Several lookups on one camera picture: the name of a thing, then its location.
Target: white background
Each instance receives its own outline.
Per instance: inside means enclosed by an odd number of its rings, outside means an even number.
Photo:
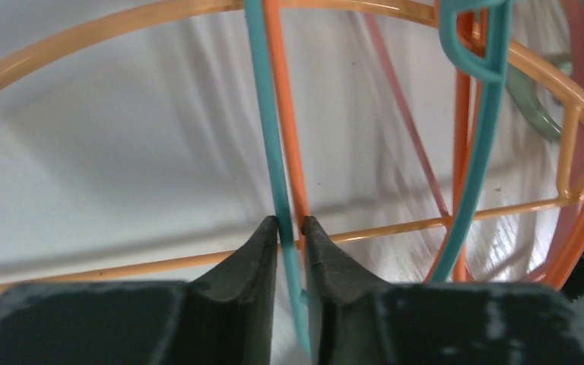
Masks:
[[[0,0],[0,58],[144,3]],[[514,37],[539,53],[567,49],[555,7],[517,5]],[[324,228],[436,217],[360,14],[282,17],[306,187]],[[450,206],[454,69],[434,29],[378,22]],[[557,154],[505,96],[480,208],[553,197]],[[234,249],[272,213],[242,12],[106,41],[0,93],[0,282]],[[520,278],[543,259],[556,219],[546,211],[475,223],[468,260],[477,278]],[[344,249],[387,280],[419,281],[443,234]],[[272,363],[304,363],[279,266]],[[193,279],[209,268],[140,279]]]

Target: wire frame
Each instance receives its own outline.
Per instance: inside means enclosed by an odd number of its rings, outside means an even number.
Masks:
[[[432,6],[410,0],[281,0],[285,8],[330,8],[349,11],[364,11],[381,14],[436,26],[436,12]],[[149,5],[121,11],[94,21],[69,28],[44,40],[34,43],[0,61],[0,90],[23,78],[24,76],[48,65],[62,57],[104,40],[111,39],[146,27],[163,24],[200,14],[221,11],[236,11],[243,8],[238,0],[163,0]],[[482,52],[480,40],[464,40],[467,46],[476,52]],[[484,220],[507,214],[539,211],[576,204],[584,200],[584,171],[579,182],[570,185],[570,165],[574,150],[574,141],[579,122],[584,125],[584,90],[578,87],[565,74],[554,68],[545,60],[517,42],[511,42],[509,63],[525,72],[529,77],[545,86],[565,106],[564,128],[561,135],[560,158],[556,186],[558,196],[536,202],[485,209],[476,212],[474,219]],[[336,243],[364,240],[387,236],[430,227],[450,226],[454,217],[444,215],[422,221],[404,222],[384,227],[355,230],[333,234],[330,238]],[[567,279],[576,261],[584,249],[584,205],[568,242],[564,245],[557,260],[550,264],[544,282],[559,288]],[[160,262],[147,262],[116,268],[103,268],[74,274],[59,275],[36,279],[38,281],[99,281],[132,275],[143,275],[158,271],[176,270],[196,265],[219,262],[228,257],[232,251],[215,252],[171,259]],[[0,292],[16,282],[0,284]]]

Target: gray-green object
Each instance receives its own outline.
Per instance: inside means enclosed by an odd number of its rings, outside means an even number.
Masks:
[[[571,72],[572,60],[569,53],[548,56],[545,59],[561,71]],[[534,80],[516,67],[509,65],[505,87],[529,125],[548,141],[559,142],[561,128],[538,99]]]

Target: curved wire rim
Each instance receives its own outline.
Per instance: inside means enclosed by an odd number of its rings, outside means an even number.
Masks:
[[[379,0],[380,3],[364,2],[359,0],[281,0],[282,7],[288,8],[331,8],[351,11],[363,11],[374,14],[388,15],[391,17],[403,18],[414,21],[419,24],[435,27],[435,11],[433,7],[409,0]],[[191,17],[200,14],[209,14],[220,11],[232,11],[242,9],[242,2],[235,0],[193,0],[183,5],[180,0],[165,0],[138,8],[121,11],[101,17],[94,21],[69,28],[63,32],[57,33],[44,40],[34,43],[0,61],[0,90],[20,78],[36,71],[37,69],[48,65],[51,62],[60,59],[63,56],[77,52],[80,49],[91,46],[95,43],[117,37],[119,35],[150,27],[153,25],[163,24],[169,21],[175,21],[185,17]],[[482,45],[471,44],[473,47],[482,47]],[[547,86],[554,86],[553,94],[561,101],[573,101],[580,106],[584,122],[584,90],[581,90],[566,75],[549,66],[544,60],[536,54],[526,49],[524,46],[511,42],[509,50],[509,60],[511,63],[525,69],[525,73],[531,75],[536,81]],[[558,206],[571,205],[584,198],[584,184],[579,189],[580,194],[563,195],[553,199],[547,199],[537,202],[529,202],[520,205],[512,205],[501,208],[487,209],[478,211],[474,217],[475,220],[499,217],[506,214],[515,214],[524,211],[536,211],[540,209],[555,208]],[[578,260],[580,252],[584,248],[584,208],[577,222],[583,224],[582,227],[575,227],[570,238],[574,239],[572,249],[563,251],[559,255],[558,262],[550,269],[554,274],[563,276],[567,274]],[[393,224],[385,227],[370,228],[367,230],[358,230],[347,233],[333,235],[332,239],[337,242],[348,242],[353,240],[362,240],[389,234],[407,232],[411,230],[420,230],[428,227],[436,227],[444,224],[450,224],[450,217],[437,217],[424,221],[407,222],[402,224]],[[44,281],[87,281],[87,280],[107,280],[120,278],[123,276],[141,275],[156,271],[174,270],[193,265],[203,265],[218,262],[227,257],[231,252],[216,252],[207,255],[185,257],[180,259],[165,260],[162,262],[149,262],[137,265],[128,265],[118,268],[105,268],[101,270],[86,271],[82,273],[59,275],[51,278],[42,278],[36,280]],[[563,279],[555,278],[555,287]],[[0,291],[9,285],[16,283],[0,284]]]
[[[573,64],[571,78],[584,90],[584,6],[580,0],[566,0],[565,12],[570,28],[570,60]],[[561,133],[561,144],[563,144],[563,137],[563,133]],[[568,176],[570,184],[578,181],[584,170],[584,128],[579,126],[573,139],[574,151],[571,157],[572,162]],[[535,271],[546,271],[547,267],[556,259],[564,243],[568,242],[567,237],[570,235],[570,227],[576,223],[578,214],[579,206],[563,207],[560,209],[557,226],[554,229],[554,234],[550,242],[550,249],[545,256],[545,263],[540,269]]]

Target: pink wire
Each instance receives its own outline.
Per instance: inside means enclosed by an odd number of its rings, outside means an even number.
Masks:
[[[580,0],[566,0],[567,23],[570,28],[570,49],[572,52],[572,79],[584,89],[584,7]],[[584,170],[584,126],[579,125],[576,134],[576,148],[572,157],[570,183],[574,184]],[[548,266],[558,256],[563,248],[574,221],[580,211],[579,205],[571,205],[560,209],[550,250],[542,265],[526,276],[528,281],[537,281],[544,277]]]
[[[413,120],[411,110],[408,107],[404,91],[402,91],[402,86],[399,84],[397,73],[395,72],[395,68],[392,65],[389,51],[384,44],[382,34],[379,32],[379,26],[377,25],[373,15],[364,14],[363,17],[366,21],[366,25],[368,26],[370,38],[372,39],[375,50],[377,51],[377,55],[379,56],[379,61],[382,64],[382,69],[384,70],[386,78],[389,81],[391,91],[395,97],[395,102],[397,103],[401,117],[404,120],[406,129],[408,130],[408,135],[411,137],[411,141],[413,142],[413,148],[415,148],[417,158],[420,161],[420,165],[422,165],[424,175],[427,176],[427,181],[429,183],[430,190],[433,193],[433,198],[435,199],[437,208],[440,211],[440,214],[443,217],[446,217],[449,215],[449,210],[446,208],[446,203],[444,202],[444,197],[442,196],[442,191],[440,190],[440,185],[437,183],[435,173],[433,173],[433,168],[431,167],[429,158],[427,157],[427,152],[424,150],[424,145],[422,144],[419,133],[417,133],[415,121]]]

